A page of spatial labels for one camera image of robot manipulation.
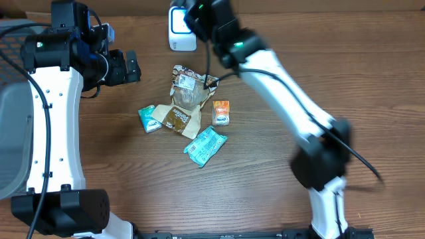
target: packet label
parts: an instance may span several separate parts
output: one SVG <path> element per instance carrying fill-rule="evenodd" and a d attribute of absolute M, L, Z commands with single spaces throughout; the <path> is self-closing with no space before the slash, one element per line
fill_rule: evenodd
<path fill-rule="evenodd" d="M 179 133 L 183 133 L 186 129 L 189 120 L 191 120 L 191 116 L 188 116 L 185 112 L 181 111 L 177 107 L 172 107 L 168 114 L 165 116 L 162 123 Z"/>
<path fill-rule="evenodd" d="M 184 89 L 188 89 L 188 90 L 193 90 L 193 88 L 195 87 L 195 82 L 196 80 L 190 76 L 186 76 L 184 74 L 181 74 L 179 77 L 179 87 L 180 88 L 184 88 Z"/>

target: snack bag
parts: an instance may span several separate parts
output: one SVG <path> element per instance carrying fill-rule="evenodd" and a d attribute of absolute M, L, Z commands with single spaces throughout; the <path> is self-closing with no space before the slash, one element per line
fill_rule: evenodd
<path fill-rule="evenodd" d="M 209 76 L 208 83 L 217 78 Z M 189 139 L 201 129 L 201 108 L 214 95 L 216 87 L 204 90 L 205 75 L 180 65 L 174 66 L 171 79 L 171 105 L 158 105 L 152 117 Z"/>
<path fill-rule="evenodd" d="M 230 104 L 229 101 L 212 102 L 212 125 L 229 125 Z"/>
<path fill-rule="evenodd" d="M 152 117 L 189 139 L 196 138 L 201 128 L 200 106 L 189 111 L 173 104 L 170 106 L 158 105 L 153 111 Z"/>
<path fill-rule="evenodd" d="M 208 76 L 207 85 L 216 79 L 218 78 Z M 197 105 L 202 108 L 214 95 L 216 89 L 214 87 L 204 90 L 204 81 L 205 75 L 201 76 L 180 65 L 174 66 L 170 91 L 171 103 L 186 110 L 194 110 Z"/>
<path fill-rule="evenodd" d="M 151 116 L 154 109 L 155 106 L 148 106 L 139 110 L 139 116 L 146 133 L 154 132 L 155 130 L 160 129 L 162 127 L 161 123 L 153 119 Z"/>
<path fill-rule="evenodd" d="M 219 135 L 214 131 L 214 127 L 210 126 L 200 133 L 183 152 L 188 153 L 192 161 L 202 168 L 226 141 L 226 136 Z"/>

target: brown snack packet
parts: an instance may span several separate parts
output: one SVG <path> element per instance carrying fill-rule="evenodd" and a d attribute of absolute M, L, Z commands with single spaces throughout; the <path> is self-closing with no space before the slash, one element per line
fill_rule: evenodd
<path fill-rule="evenodd" d="M 174 104 L 158 105 L 152 113 L 152 118 L 189 139 L 196 138 L 201 129 L 200 106 L 190 111 Z"/>
<path fill-rule="evenodd" d="M 217 78 L 209 76 L 208 82 Z M 214 95 L 216 87 L 204 90 L 205 75 L 180 65 L 174 66 L 171 79 L 171 105 L 158 105 L 152 118 L 163 125 L 194 139 L 201 129 L 201 108 Z"/>

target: gray mesh chair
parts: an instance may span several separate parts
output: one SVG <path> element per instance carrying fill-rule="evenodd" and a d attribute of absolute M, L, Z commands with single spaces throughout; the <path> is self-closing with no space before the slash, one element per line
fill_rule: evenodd
<path fill-rule="evenodd" d="M 4 21 L 0 31 L 28 20 Z M 27 35 L 41 33 L 42 27 L 21 29 L 3 37 L 1 50 L 22 66 L 21 46 Z M 31 169 L 33 100 L 27 79 L 0 59 L 0 199 L 25 194 Z"/>

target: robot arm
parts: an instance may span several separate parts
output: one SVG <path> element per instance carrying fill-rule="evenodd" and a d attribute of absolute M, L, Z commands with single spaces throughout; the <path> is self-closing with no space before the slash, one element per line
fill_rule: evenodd
<path fill-rule="evenodd" d="M 12 197 L 14 216 L 44 235 L 76 238 L 134 238 L 137 227 L 110 212 L 105 190 L 86 189 L 79 152 L 78 109 L 81 92 L 100 85 L 140 81 L 135 52 L 109 50 L 114 34 L 109 24 L 90 24 L 89 8 L 73 0 L 52 3 L 52 26 L 28 36 L 21 49 L 24 69 L 41 92 L 33 93 L 34 132 L 27 195 Z M 46 117 L 50 113 L 50 167 L 44 188 Z M 41 198 L 42 212 L 35 216 Z"/>
<path fill-rule="evenodd" d="M 211 40 L 222 65 L 232 68 L 253 87 L 290 129 L 299 145 L 299 153 L 290 164 L 298 181 L 309 190 L 312 228 L 320 238 L 340 237 L 348 228 L 343 189 L 349 152 L 328 137 L 324 129 L 348 145 L 348 122 L 335 121 L 319 108 L 285 71 L 274 51 L 254 31 L 240 28 L 229 0 L 173 4 L 187 9 L 188 27 L 202 41 Z"/>

